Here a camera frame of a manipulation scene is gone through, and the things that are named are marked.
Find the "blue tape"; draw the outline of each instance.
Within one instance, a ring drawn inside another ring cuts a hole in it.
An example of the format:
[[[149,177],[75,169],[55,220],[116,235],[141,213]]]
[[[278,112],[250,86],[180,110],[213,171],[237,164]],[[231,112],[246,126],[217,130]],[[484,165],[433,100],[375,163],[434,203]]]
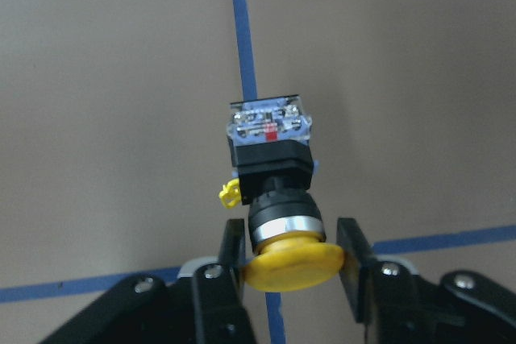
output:
[[[239,50],[240,78],[244,100],[256,100],[255,65],[252,58],[251,29],[247,0],[233,0],[235,13],[236,44]]]
[[[271,344],[285,344],[285,325],[281,315],[281,294],[265,293],[267,304],[268,331],[271,336]]]
[[[145,271],[145,274],[160,277],[163,281],[168,283],[177,279],[179,270],[180,267],[168,267],[165,269]],[[77,294],[105,291],[113,287],[117,282],[125,277],[138,273],[141,273],[141,271],[89,277],[79,280],[4,288],[0,289],[0,304],[38,300],[49,297],[75,296]]]
[[[402,254],[451,249],[453,247],[466,247],[485,243],[507,242],[514,239],[516,239],[516,225],[463,231],[455,234],[394,239],[392,241],[377,242],[372,248],[377,254]]]

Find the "bolt head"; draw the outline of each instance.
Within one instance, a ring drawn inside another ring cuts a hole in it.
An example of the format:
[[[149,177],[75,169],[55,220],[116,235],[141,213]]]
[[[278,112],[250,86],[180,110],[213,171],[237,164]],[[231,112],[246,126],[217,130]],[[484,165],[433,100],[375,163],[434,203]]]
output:
[[[221,338],[233,338],[236,335],[236,326],[234,324],[225,324],[220,326],[218,332]]]
[[[461,289],[475,288],[475,280],[470,276],[466,276],[465,274],[458,274],[453,279],[453,282],[457,288],[461,288]]]
[[[135,292],[144,293],[148,292],[154,286],[154,280],[151,277],[141,279],[138,284],[135,285]]]
[[[400,274],[400,267],[394,262],[386,262],[381,266],[381,272],[385,276],[397,276]]]
[[[223,273],[223,267],[220,265],[210,265],[205,271],[204,276],[211,280],[213,278],[219,278],[220,275]]]

